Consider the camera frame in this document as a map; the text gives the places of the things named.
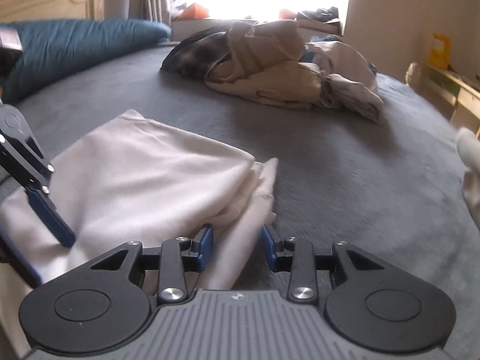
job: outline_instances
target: silver bolt head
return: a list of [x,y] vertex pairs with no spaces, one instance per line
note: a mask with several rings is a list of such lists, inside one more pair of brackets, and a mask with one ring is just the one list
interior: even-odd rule
[[160,296],[165,300],[178,300],[183,298],[185,292],[180,290],[180,288],[169,287],[165,288],[162,292],[160,292]]
[[314,290],[310,287],[297,287],[292,290],[292,296],[297,299],[310,299],[314,297]]

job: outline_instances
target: gray bedsheet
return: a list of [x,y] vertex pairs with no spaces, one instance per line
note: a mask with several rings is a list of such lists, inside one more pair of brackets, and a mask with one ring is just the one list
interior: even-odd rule
[[[169,48],[139,52],[69,77],[19,105],[52,156],[128,108],[220,140],[258,161],[279,159],[276,228],[317,247],[335,240],[443,289],[457,308],[447,343],[456,359],[480,356],[480,234],[461,194],[454,130],[408,87],[379,75],[386,122],[349,111],[291,111],[229,97],[158,73]],[[15,184],[3,182],[0,193]],[[321,291],[328,293],[326,275]],[[284,291],[256,250],[237,288]]]

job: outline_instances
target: blue pillow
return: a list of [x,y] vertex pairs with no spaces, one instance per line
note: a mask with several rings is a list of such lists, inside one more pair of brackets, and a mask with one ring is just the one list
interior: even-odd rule
[[3,100],[15,104],[41,88],[99,63],[168,40],[171,30],[145,20],[40,20],[4,24],[18,31],[23,56],[6,79]]

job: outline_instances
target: clutter on windowsill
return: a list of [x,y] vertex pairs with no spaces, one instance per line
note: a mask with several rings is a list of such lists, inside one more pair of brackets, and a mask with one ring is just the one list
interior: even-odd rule
[[296,20],[301,28],[341,35],[342,27],[336,7],[320,8],[315,12],[305,10],[297,14]]
[[192,19],[206,19],[210,17],[210,12],[203,5],[193,3],[186,7],[181,14],[179,14],[177,20],[192,20]]

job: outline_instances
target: pile of clothes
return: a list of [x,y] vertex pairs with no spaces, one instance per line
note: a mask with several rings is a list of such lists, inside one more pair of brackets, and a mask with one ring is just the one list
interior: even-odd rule
[[180,42],[161,71],[201,79],[216,91],[262,104],[346,107],[376,123],[383,118],[375,68],[338,40],[305,44],[294,20],[236,21],[201,31]]

